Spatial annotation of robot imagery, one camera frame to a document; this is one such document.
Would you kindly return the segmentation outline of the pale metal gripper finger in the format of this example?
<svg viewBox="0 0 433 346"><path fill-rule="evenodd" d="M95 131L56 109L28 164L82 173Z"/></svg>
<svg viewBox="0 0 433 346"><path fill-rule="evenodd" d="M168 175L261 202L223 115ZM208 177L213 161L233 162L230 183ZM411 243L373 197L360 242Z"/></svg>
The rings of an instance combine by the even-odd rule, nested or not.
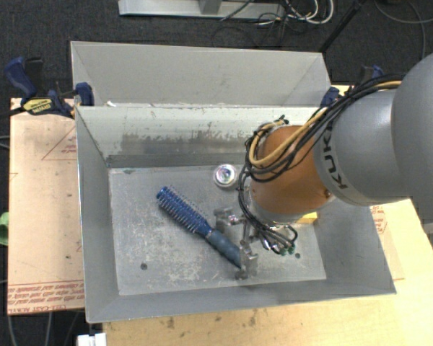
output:
<svg viewBox="0 0 433 346"><path fill-rule="evenodd" d="M240 245L240 268L235 273L237 280L247 280L257 274L258 255L253 253L249 244Z"/></svg>
<svg viewBox="0 0 433 346"><path fill-rule="evenodd" d="M221 232L226 232L230 228L239 225L240 219L230 207L217 208L214 210L216 228Z"/></svg>

